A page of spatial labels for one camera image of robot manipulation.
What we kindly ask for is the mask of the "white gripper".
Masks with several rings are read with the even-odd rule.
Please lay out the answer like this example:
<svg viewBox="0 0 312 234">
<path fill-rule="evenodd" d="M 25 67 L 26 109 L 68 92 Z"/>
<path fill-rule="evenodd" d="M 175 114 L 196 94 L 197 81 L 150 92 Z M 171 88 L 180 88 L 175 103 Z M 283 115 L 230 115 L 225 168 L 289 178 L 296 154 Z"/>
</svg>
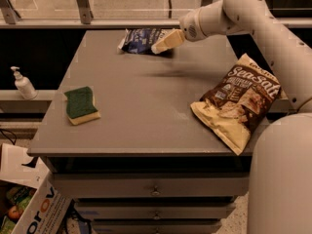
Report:
<svg viewBox="0 0 312 234">
<path fill-rule="evenodd" d="M 172 29 L 152 45 L 151 51 L 158 55 L 180 46 L 184 40 L 190 42 L 204 40 L 209 35 L 204 31 L 201 20 L 206 12 L 205 7 L 195 9 L 179 18 L 180 29 Z"/>
</svg>

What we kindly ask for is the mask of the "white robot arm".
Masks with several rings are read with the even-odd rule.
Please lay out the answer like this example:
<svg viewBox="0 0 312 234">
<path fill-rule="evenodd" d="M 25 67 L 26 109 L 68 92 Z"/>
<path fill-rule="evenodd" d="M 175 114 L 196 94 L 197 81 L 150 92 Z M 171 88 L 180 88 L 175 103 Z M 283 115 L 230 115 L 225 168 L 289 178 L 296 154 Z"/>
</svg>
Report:
<svg viewBox="0 0 312 234">
<path fill-rule="evenodd" d="M 215 34 L 250 33 L 294 113 L 269 125 L 253 150 L 247 234 L 312 234 L 312 49 L 265 0 L 220 0 L 179 20 L 155 53 Z"/>
</svg>

